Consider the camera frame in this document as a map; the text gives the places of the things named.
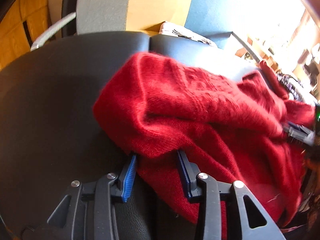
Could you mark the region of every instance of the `patterned fabric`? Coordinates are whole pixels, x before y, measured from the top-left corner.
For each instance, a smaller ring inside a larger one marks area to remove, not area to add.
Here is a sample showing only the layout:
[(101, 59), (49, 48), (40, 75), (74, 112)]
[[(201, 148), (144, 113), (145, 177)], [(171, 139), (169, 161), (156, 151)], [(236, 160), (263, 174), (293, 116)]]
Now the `patterned fabric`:
[[(293, 95), (293, 98), (295, 101), (303, 102), (303, 96), (298, 92), (295, 85), (293, 85), (290, 82), (290, 79), (293, 78), (292, 76), (287, 75), (287, 74), (283, 74), (281, 71), (277, 72), (276, 76), (278, 78), (278, 81), (287, 89), (287, 91), (289, 93), (291, 93)], [(303, 85), (301, 84), (301, 82), (299, 80), (296, 80), (296, 81), (299, 83), (299, 85), (301, 87), (303, 87)]]

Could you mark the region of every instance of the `red sweater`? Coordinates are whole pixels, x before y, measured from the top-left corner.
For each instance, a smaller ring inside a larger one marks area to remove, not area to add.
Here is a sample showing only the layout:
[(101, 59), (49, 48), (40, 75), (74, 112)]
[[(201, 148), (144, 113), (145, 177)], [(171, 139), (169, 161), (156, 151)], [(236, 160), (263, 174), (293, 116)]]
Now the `red sweater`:
[(235, 83), (138, 53), (108, 82), (93, 113), (119, 147), (140, 155), (141, 178), (191, 222), (196, 223), (198, 205), (183, 196), (175, 165), (179, 148), (216, 180), (242, 180), (275, 221), (284, 209), (287, 222), (297, 211), (301, 149), (285, 141), (281, 123), (310, 126), (314, 109), (283, 101), (259, 72)]

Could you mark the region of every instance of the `black leather chair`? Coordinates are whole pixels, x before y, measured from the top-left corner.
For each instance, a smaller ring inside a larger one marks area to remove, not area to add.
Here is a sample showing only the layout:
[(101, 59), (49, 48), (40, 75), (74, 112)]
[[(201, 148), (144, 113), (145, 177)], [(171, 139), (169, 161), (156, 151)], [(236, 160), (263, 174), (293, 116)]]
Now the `black leather chair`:
[[(92, 105), (132, 54), (148, 50), (236, 81), (257, 69), (233, 55), (218, 59), (223, 50), (200, 42), (138, 32), (66, 37), (12, 62), (0, 72), (0, 214), (15, 235), (32, 239), (30, 228), (46, 222), (73, 180), (121, 170), (126, 156), (95, 121)], [(116, 216), (123, 240), (194, 237), (195, 225), (139, 176)]]

